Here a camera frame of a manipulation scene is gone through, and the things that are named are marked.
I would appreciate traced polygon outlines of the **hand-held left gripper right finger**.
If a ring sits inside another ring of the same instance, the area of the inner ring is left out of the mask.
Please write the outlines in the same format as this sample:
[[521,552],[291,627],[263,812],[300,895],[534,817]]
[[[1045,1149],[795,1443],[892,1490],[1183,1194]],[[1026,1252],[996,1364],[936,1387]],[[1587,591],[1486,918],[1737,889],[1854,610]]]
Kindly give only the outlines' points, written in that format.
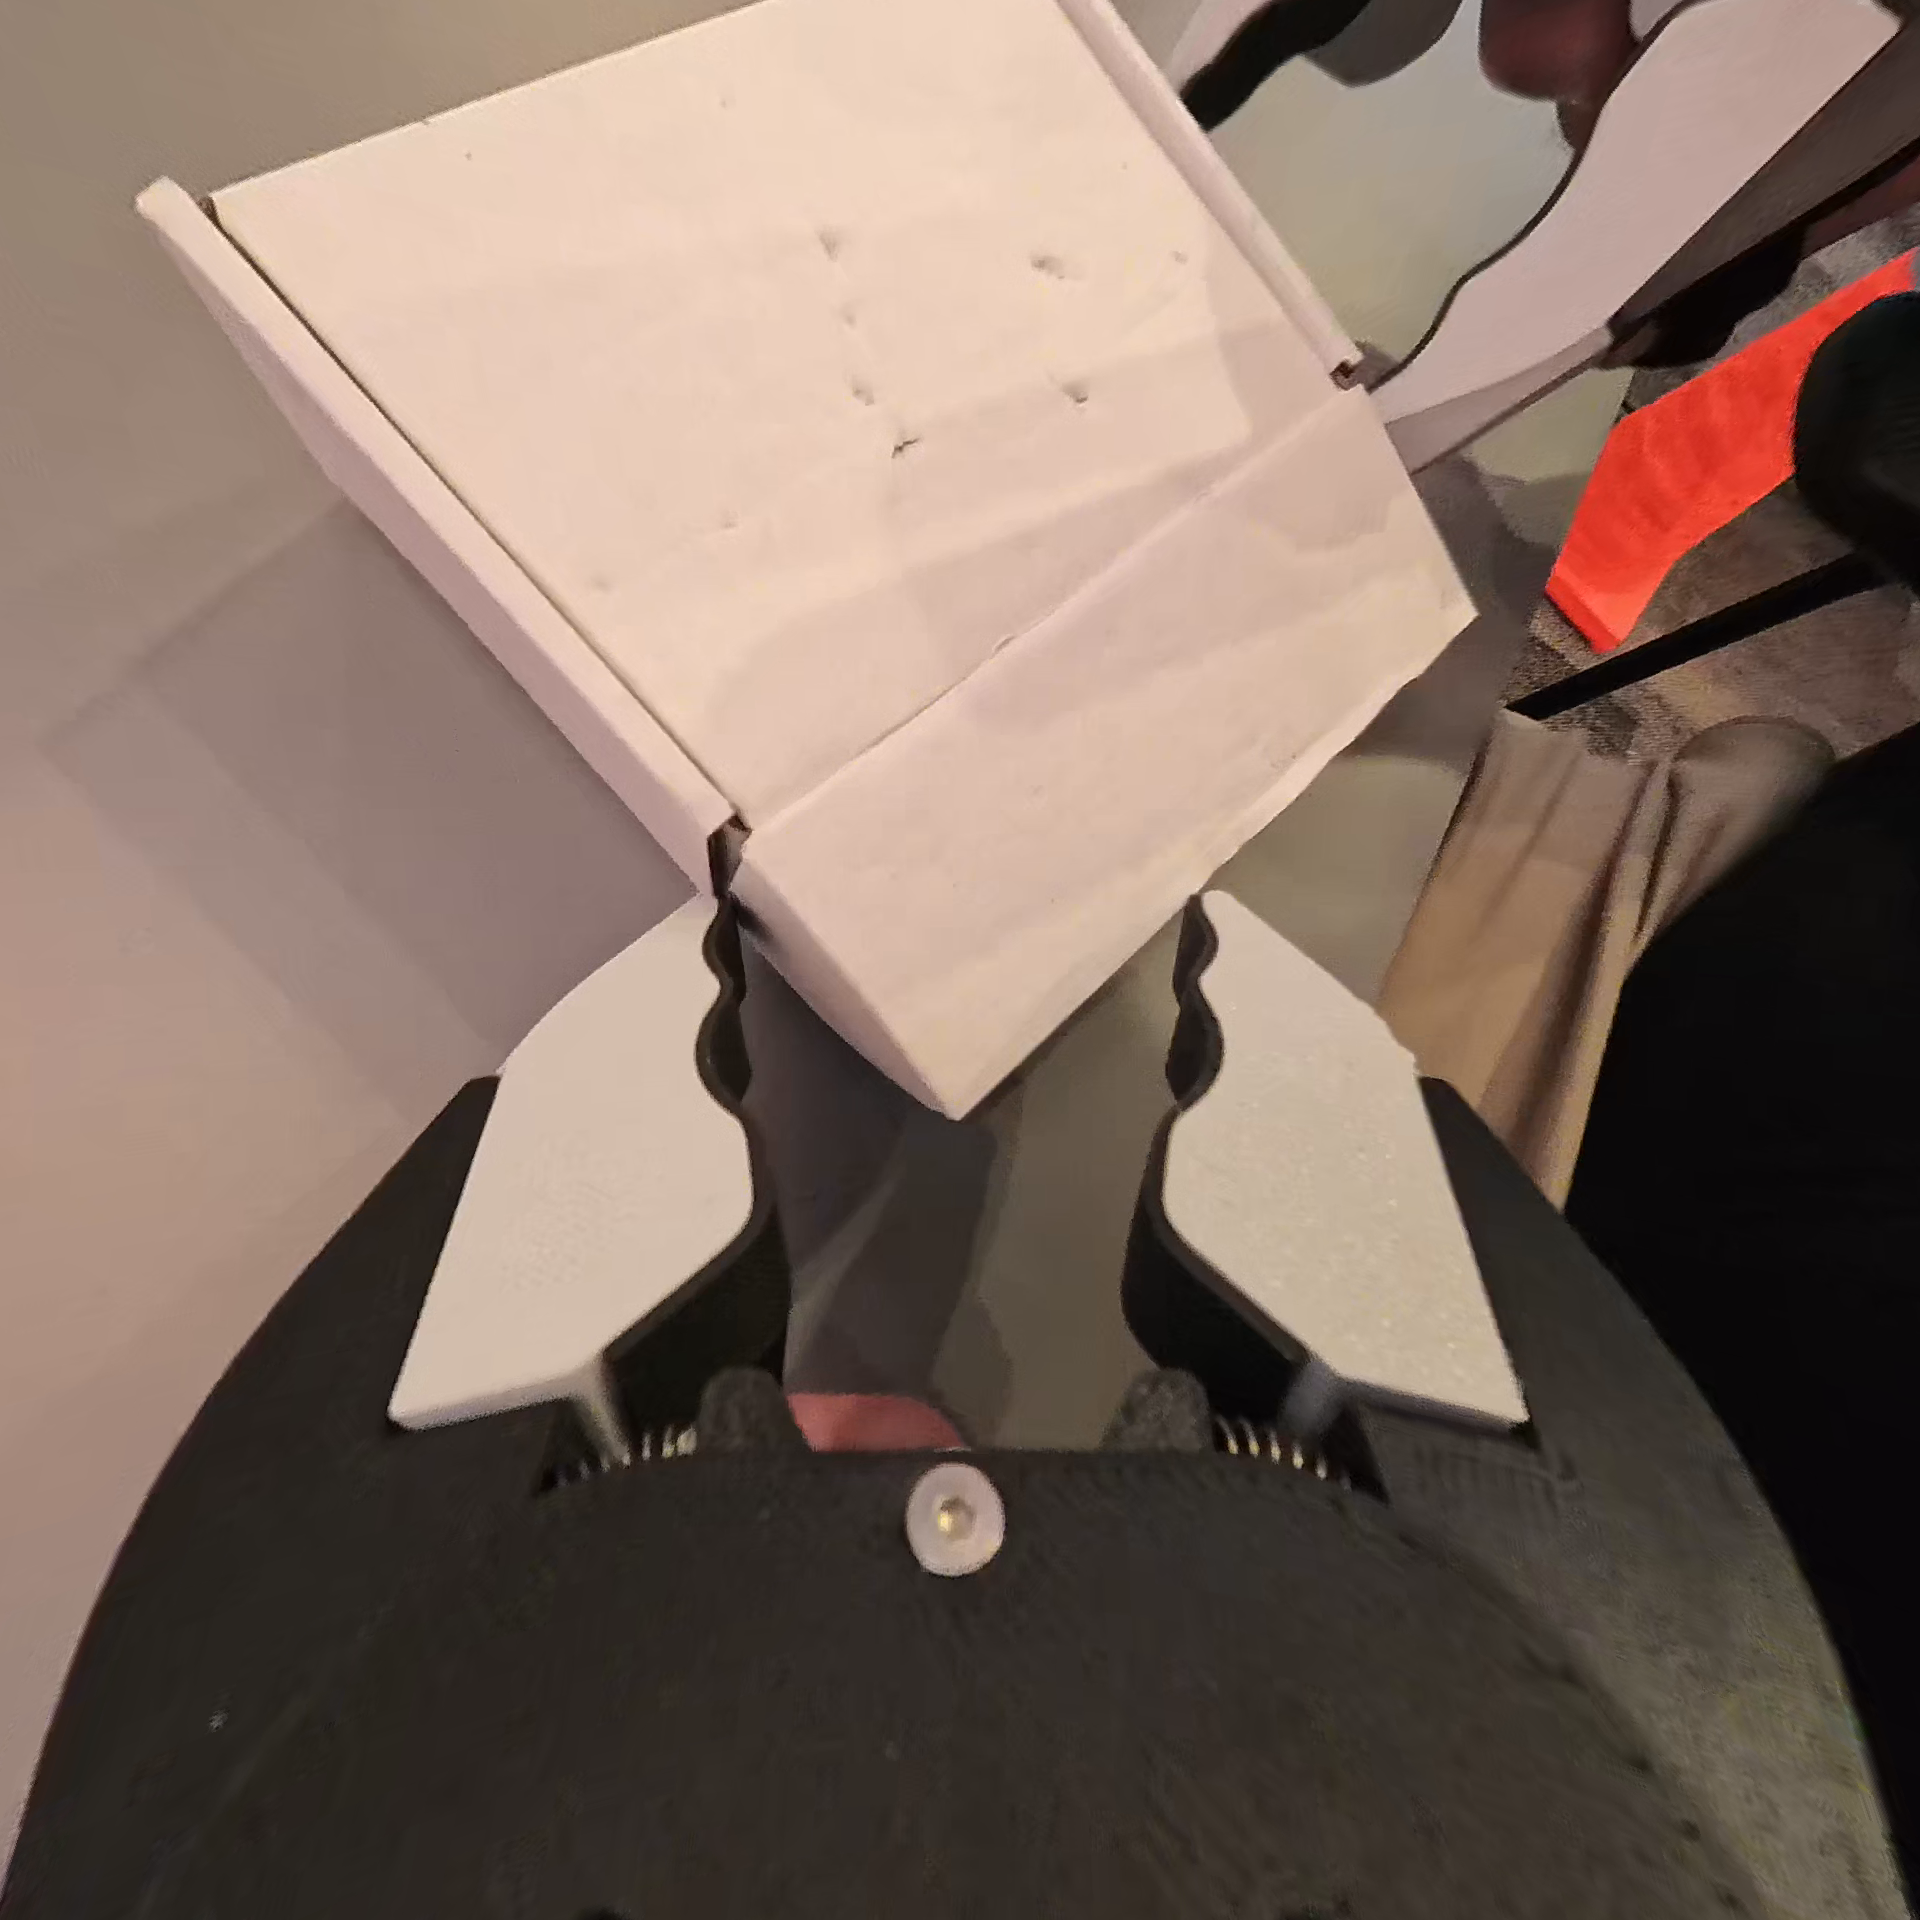
[[1138,1351],[1227,1427],[1530,1419],[1423,1082],[1378,1014],[1234,897],[1183,907],[1169,1107],[1122,1265]]

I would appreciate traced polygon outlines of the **white cardboard box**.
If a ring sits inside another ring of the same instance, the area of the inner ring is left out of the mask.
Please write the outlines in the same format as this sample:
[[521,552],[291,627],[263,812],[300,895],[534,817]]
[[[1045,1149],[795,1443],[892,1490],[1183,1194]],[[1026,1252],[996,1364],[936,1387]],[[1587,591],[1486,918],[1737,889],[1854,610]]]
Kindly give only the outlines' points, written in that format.
[[969,1117],[1475,621],[1109,4],[750,4],[138,196],[325,476]]

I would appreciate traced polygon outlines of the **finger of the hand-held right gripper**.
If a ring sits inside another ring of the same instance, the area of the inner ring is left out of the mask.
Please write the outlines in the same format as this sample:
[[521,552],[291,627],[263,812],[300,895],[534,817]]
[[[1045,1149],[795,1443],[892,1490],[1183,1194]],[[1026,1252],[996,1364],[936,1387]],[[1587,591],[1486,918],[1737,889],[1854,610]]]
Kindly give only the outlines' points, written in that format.
[[1200,132],[1227,125],[1290,63],[1356,42],[1365,55],[1396,4],[1194,4],[1166,78]]
[[1681,4],[1546,206],[1373,391],[1410,473],[1917,148],[1917,4]]

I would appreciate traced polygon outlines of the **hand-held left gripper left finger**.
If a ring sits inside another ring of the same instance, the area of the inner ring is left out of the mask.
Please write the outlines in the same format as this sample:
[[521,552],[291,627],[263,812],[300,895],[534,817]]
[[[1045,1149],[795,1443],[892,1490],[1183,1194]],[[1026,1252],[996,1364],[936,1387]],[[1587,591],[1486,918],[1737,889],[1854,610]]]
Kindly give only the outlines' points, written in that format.
[[657,1453],[708,1380],[775,1366],[786,1255],[747,1113],[741,944],[692,897],[513,1048],[388,1419],[563,1406],[588,1453]]

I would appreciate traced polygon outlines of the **person's beige trousers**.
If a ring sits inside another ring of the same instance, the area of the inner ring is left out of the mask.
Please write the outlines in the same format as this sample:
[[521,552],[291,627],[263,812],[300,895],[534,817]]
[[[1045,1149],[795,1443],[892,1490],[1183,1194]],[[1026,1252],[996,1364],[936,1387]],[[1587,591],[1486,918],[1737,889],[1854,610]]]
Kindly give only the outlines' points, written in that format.
[[1564,1204],[1629,973],[1836,768],[1787,720],[1733,720],[1666,756],[1598,756],[1503,714],[1461,792],[1378,1017]]

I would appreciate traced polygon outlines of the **person's right hand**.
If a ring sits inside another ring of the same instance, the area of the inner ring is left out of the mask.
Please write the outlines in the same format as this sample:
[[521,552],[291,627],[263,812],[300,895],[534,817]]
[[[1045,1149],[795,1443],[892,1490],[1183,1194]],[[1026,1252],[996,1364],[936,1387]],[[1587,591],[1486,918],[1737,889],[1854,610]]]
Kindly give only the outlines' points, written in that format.
[[1858,307],[1812,350],[1793,409],[1793,485],[1917,591],[1917,291]]

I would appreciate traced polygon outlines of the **person's black top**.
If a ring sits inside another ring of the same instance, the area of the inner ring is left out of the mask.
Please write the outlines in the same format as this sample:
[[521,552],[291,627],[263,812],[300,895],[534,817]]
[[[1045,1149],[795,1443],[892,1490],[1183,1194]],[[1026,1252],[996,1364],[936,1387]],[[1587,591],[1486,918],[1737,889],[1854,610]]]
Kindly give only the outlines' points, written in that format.
[[1634,963],[1566,1219],[1736,1439],[1875,1746],[1917,1753],[1917,728]]

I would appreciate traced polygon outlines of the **black metal bar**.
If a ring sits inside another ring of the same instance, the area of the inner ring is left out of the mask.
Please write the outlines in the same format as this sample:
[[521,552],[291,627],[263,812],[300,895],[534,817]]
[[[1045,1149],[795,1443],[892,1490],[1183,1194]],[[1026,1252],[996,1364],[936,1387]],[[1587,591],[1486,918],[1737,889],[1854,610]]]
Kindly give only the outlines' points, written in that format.
[[1666,636],[1654,636],[1631,650],[1615,650],[1564,682],[1533,690],[1522,698],[1510,701],[1506,714],[1530,722],[1551,722],[1884,586],[1889,574],[1871,564],[1871,560],[1847,552],[1747,598],[1737,598],[1736,606],[1690,621]]

